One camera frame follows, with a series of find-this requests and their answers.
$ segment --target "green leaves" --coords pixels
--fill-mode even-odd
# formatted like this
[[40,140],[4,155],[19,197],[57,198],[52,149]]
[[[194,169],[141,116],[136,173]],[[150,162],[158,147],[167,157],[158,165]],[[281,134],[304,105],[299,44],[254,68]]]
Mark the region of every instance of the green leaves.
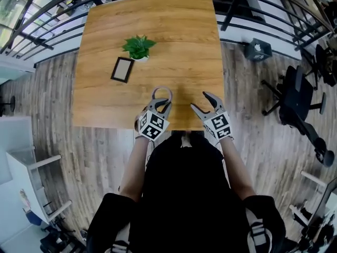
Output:
[[129,52],[130,58],[141,59],[143,57],[148,57],[148,50],[156,44],[152,40],[148,40],[147,36],[129,38],[126,44],[122,46],[123,52]]

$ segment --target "shoulder strap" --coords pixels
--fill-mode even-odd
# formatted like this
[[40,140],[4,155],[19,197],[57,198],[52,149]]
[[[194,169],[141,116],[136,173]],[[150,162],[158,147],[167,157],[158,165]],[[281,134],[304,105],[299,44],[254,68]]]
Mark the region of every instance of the shoulder strap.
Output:
[[249,252],[270,253],[272,250],[272,234],[265,228],[263,219],[258,219],[248,208],[246,208],[246,216],[250,226],[250,231],[247,235]]

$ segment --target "black trash can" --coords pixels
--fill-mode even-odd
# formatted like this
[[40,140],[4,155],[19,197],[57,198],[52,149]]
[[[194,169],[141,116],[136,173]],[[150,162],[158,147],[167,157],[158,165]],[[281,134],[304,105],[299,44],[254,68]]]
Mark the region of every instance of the black trash can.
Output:
[[273,53],[271,45],[256,38],[253,38],[252,42],[247,45],[244,50],[244,57],[251,61],[262,61],[272,56]]

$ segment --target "black office chair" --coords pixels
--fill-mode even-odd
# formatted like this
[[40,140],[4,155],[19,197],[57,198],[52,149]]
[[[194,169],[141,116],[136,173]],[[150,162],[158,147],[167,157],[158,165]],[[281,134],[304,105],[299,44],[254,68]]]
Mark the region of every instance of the black office chair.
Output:
[[317,90],[318,81],[321,77],[323,77],[324,83],[330,85],[331,87],[335,86],[337,83],[337,64],[335,61],[332,65],[332,72],[328,72],[325,69],[328,57],[334,55],[330,48],[324,50],[321,45],[317,44],[316,46],[316,57],[308,53],[306,50],[302,51],[303,56],[306,58],[308,63],[311,66],[311,71],[305,75],[305,77],[310,74],[314,74],[315,76],[315,86],[314,90]]
[[262,111],[264,116],[269,115],[280,107],[279,116],[283,125],[290,125],[299,130],[302,135],[306,135],[315,147],[317,159],[326,167],[330,167],[334,161],[334,153],[326,149],[325,141],[320,138],[314,127],[305,123],[305,119],[310,110],[320,109],[323,114],[326,105],[326,94],[323,93],[322,102],[311,105],[313,87],[303,75],[303,69],[298,66],[294,69],[289,66],[283,83],[277,85],[277,89],[268,82],[261,82],[267,86],[278,99],[278,102],[269,111]]
[[284,237],[279,253],[293,253],[299,248],[299,244],[293,240]]
[[48,226],[45,230],[49,231],[49,234],[40,240],[40,250],[43,253],[60,253],[62,252],[69,244],[73,244],[73,248],[70,253],[85,252],[85,245],[78,241],[74,236],[70,235],[71,231],[58,231],[57,229]]

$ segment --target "black railing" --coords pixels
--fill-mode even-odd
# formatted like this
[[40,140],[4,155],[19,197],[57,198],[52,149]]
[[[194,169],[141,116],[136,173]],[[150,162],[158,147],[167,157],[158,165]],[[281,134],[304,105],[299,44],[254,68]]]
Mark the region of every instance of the black railing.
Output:
[[[47,30],[45,28],[45,25],[48,24],[50,21],[52,21],[54,19],[57,19],[61,15],[65,14],[65,13],[68,13],[68,12],[71,12],[72,10],[74,10],[74,9],[80,7],[80,6],[86,5],[88,3],[95,3],[96,5],[102,4],[102,0],[84,0],[84,1],[77,2],[75,5],[70,6],[68,8],[65,8],[63,11],[61,11],[58,14],[56,14],[55,16],[51,17],[47,21],[43,22],[37,28],[33,29],[29,34],[23,33],[23,30],[26,29],[30,24],[34,23],[42,14],[47,13],[50,9],[52,9],[53,7],[61,4],[64,1],[65,0],[52,0],[50,3],[48,3],[47,5],[42,7],[36,14],[34,14],[25,23],[23,23],[22,21],[20,22],[20,20],[18,20],[19,25],[17,25],[15,27],[14,33],[12,34],[12,36],[8,40],[8,42],[2,47],[2,49],[0,50],[0,53],[5,53],[6,55],[10,55],[12,57],[17,57],[17,58],[22,58],[24,60],[27,60],[27,59],[31,58],[32,56],[38,54],[39,52],[44,51],[47,48],[52,49],[53,46],[55,46],[55,45],[57,45],[61,42],[65,42],[65,41],[70,40],[72,38],[81,36],[82,33],[77,33],[77,34],[71,35],[69,37],[66,37],[66,38],[64,38],[64,39],[62,39],[58,42],[54,42],[50,45],[46,44],[46,43],[50,42],[51,40],[54,40],[54,39],[56,39],[60,36],[63,36],[63,35],[71,32],[71,31],[82,28],[85,24],[77,25],[77,26],[74,26],[70,29],[64,30],[61,33],[53,35],[52,37],[50,37],[48,39],[43,38],[43,36],[50,33],[51,31],[65,25],[67,23],[70,23],[70,22],[72,22],[76,19],[79,19],[81,17],[86,16],[88,14],[88,12],[82,13],[82,14],[77,15],[75,17],[71,17],[68,20],[66,20],[64,22],[61,22],[61,23],[57,24],[56,26]],[[316,14],[315,12],[311,11],[307,5],[302,4],[297,0],[281,0],[283,2],[283,6],[280,6],[279,4],[276,4],[276,3],[271,2],[269,0],[254,0],[254,1],[266,3],[269,6],[275,7],[277,9],[285,12],[289,17],[289,21],[285,20],[285,19],[283,19],[279,16],[275,16],[275,15],[269,13],[269,12],[263,11],[260,8],[252,7],[246,1],[247,0],[231,0],[231,1],[229,1],[229,0],[213,0],[216,13],[220,14],[220,15],[225,15],[224,21],[218,22],[218,24],[221,25],[222,31],[225,31],[228,27],[231,26],[231,27],[241,28],[241,29],[250,30],[250,31],[254,31],[254,32],[259,32],[259,33],[262,33],[262,34],[265,34],[265,35],[268,35],[268,36],[278,38],[282,41],[285,41],[285,42],[293,45],[296,50],[305,48],[306,46],[313,43],[314,41],[321,38],[322,36],[326,35],[327,33],[333,32],[333,28],[330,25],[329,20],[324,13],[324,10],[320,7],[319,3],[316,0],[315,0],[315,3],[317,2],[317,6],[319,7],[320,14]],[[295,10],[295,7],[300,9],[301,16],[298,15],[297,11]],[[293,33],[289,32],[289,31],[286,31],[285,29],[280,28],[276,25],[267,23],[263,18],[256,18],[253,15],[250,16],[250,15],[245,15],[245,14],[238,14],[238,12],[243,11],[243,10],[246,10],[246,11],[249,11],[249,12],[259,13],[260,15],[273,18],[276,21],[279,21],[279,22],[287,25],[288,27],[290,27],[291,28],[290,31],[293,30]],[[245,25],[235,24],[235,23],[232,22],[232,19],[234,17],[240,18],[240,19],[243,19],[243,20],[246,20],[246,21],[259,23],[263,26],[267,26],[267,27],[272,28],[276,31],[279,31],[279,32],[281,32],[281,34],[280,33],[266,32],[263,28],[257,29],[257,28],[252,28],[252,27],[245,26]],[[42,33],[41,35],[39,35],[38,37],[33,38],[32,35],[39,29],[44,29],[45,32]],[[16,43],[13,46],[14,39],[17,36],[21,36],[21,37],[23,37],[23,39],[20,40],[18,43]],[[27,43],[24,46],[19,48],[19,45],[26,39],[33,42],[35,44],[35,46],[31,47],[28,51],[21,53],[21,51],[25,50],[31,44],[31,42],[29,42],[29,43]]]

